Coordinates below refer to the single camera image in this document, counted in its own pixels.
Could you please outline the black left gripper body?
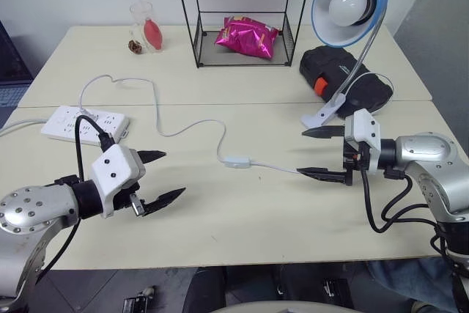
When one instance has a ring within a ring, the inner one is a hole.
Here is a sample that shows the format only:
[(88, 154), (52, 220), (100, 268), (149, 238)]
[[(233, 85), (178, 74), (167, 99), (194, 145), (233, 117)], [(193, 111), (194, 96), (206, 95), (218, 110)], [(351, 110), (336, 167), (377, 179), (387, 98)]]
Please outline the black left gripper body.
[(119, 191), (113, 199), (114, 210), (121, 210), (123, 208), (132, 207), (136, 216), (144, 215), (144, 200), (141, 200), (136, 195), (140, 189), (138, 182), (132, 184), (128, 188)]

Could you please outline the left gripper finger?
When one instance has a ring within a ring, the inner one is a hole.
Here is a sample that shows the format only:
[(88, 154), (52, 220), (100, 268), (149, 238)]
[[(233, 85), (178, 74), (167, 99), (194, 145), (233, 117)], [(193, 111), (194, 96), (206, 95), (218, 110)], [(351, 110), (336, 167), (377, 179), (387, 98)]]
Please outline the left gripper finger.
[(138, 163), (144, 165), (165, 157), (166, 153), (160, 150), (139, 150), (137, 155)]
[(152, 213), (155, 213), (168, 205), (170, 205), (174, 200), (176, 200), (186, 188), (179, 188), (173, 191), (169, 191), (160, 195), (155, 201), (148, 204), (143, 204), (144, 212), (143, 216), (148, 216)]

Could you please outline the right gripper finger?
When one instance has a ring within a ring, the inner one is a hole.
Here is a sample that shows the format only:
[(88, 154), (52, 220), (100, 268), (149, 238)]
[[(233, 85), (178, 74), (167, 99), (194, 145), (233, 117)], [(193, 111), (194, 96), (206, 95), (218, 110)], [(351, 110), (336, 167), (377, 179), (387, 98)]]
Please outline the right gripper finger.
[(306, 167), (297, 169), (302, 175), (313, 178), (315, 180), (330, 182), (330, 183), (347, 183), (347, 173), (346, 172), (333, 172), (327, 168), (319, 167)]
[(331, 139), (333, 137), (343, 137), (344, 125), (323, 125), (316, 128), (309, 128), (301, 133), (302, 136), (315, 139)]

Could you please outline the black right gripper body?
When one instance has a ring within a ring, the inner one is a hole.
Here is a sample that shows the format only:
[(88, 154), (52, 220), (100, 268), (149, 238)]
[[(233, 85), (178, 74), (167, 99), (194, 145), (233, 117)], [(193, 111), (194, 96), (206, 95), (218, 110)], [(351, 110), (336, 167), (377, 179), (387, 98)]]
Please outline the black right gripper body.
[(358, 142), (354, 147), (350, 142), (343, 143), (343, 168), (345, 169), (345, 182), (347, 186), (352, 185), (352, 174), (354, 171), (367, 170), (370, 163), (370, 146), (364, 142)]

